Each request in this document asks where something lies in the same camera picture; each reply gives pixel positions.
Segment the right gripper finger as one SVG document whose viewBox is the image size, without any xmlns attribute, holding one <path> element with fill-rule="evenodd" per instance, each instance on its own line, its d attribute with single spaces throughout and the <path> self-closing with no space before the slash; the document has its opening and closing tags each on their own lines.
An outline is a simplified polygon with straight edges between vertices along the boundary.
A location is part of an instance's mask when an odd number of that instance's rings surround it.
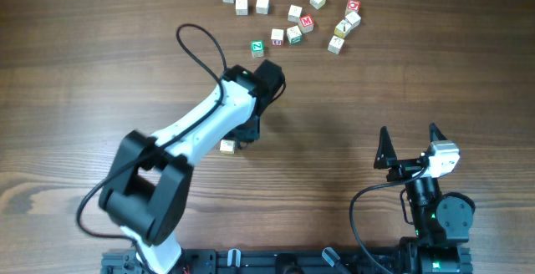
<svg viewBox="0 0 535 274">
<path fill-rule="evenodd" d="M 379 145 L 374 159 L 374 168 L 382 170 L 397 165 L 398 159 L 391 142 L 390 133 L 387 127 L 383 126 L 380 129 Z"/>
<path fill-rule="evenodd" d="M 429 124 L 430 142 L 443 141 L 447 138 L 441 133 L 435 123 Z"/>
</svg>

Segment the red U side block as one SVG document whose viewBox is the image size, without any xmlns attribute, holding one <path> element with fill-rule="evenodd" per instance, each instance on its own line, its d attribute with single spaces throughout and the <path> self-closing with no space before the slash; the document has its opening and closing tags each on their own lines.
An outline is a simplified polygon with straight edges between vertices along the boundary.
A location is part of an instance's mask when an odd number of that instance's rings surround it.
<svg viewBox="0 0 535 274">
<path fill-rule="evenodd" d="M 272 46 L 283 46 L 284 31 L 282 29 L 273 28 L 271 32 Z"/>
</svg>

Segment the red M letter block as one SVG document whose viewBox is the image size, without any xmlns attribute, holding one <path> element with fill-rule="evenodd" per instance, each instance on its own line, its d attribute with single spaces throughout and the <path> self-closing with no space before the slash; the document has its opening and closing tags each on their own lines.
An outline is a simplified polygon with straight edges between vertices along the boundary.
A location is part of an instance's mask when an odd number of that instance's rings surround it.
<svg viewBox="0 0 535 274">
<path fill-rule="evenodd" d="M 299 18 L 298 27 L 301 33 L 309 33 L 313 31 L 314 20 L 310 14 L 306 14 Z"/>
</svg>

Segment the yellow-edged white block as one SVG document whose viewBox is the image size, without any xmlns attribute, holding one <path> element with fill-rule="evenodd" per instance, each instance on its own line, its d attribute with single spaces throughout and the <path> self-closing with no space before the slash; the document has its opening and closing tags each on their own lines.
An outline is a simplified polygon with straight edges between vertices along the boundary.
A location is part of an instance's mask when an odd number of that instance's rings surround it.
<svg viewBox="0 0 535 274">
<path fill-rule="evenodd" d="M 234 140 L 221 140 L 220 142 L 220 152 L 223 154 L 234 154 L 236 147 Z"/>
</svg>

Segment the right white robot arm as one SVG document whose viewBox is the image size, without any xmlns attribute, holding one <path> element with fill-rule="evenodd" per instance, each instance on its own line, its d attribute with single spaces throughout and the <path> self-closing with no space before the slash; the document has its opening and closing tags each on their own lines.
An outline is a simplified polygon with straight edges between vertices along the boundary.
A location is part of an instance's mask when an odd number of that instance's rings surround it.
<svg viewBox="0 0 535 274">
<path fill-rule="evenodd" d="M 389 171 L 389 182 L 402 182 L 409 202 L 414 237 L 403 237 L 387 268 L 394 273 L 472 273 L 469 241 L 475 203 L 458 192 L 442 193 L 439 179 L 451 173 L 461 157 L 457 144 L 435 124 L 429 126 L 430 145 L 414 159 L 397 158 L 388 130 L 380 130 L 376 169 Z"/>
</svg>

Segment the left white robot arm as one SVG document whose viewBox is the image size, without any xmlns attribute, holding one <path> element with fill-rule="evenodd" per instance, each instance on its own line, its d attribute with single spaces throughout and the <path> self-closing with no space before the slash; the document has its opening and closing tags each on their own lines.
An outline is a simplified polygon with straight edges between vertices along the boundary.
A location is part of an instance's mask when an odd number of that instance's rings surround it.
<svg viewBox="0 0 535 274">
<path fill-rule="evenodd" d="M 132 237 L 139 260 L 168 273 L 181 257 L 174 230 L 185 207 L 194 167 L 221 140 L 233 145 L 260 137 L 260 116 L 285 84 L 280 66 L 265 60 L 253 72 L 236 65 L 222 83 L 174 124 L 121 141 L 99 196 L 99 207 Z"/>
</svg>

